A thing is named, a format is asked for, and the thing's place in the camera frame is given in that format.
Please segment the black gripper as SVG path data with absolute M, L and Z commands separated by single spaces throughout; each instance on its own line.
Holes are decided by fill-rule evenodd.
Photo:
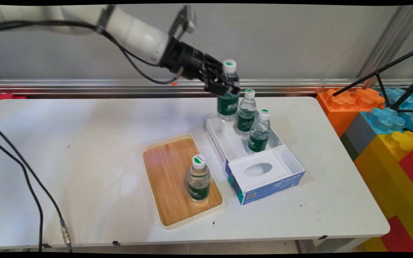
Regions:
M 204 90 L 215 95 L 237 95 L 241 90 L 239 77 L 220 78 L 223 65 L 219 60 L 174 37 L 168 41 L 160 67 L 177 77 L 204 81 Z

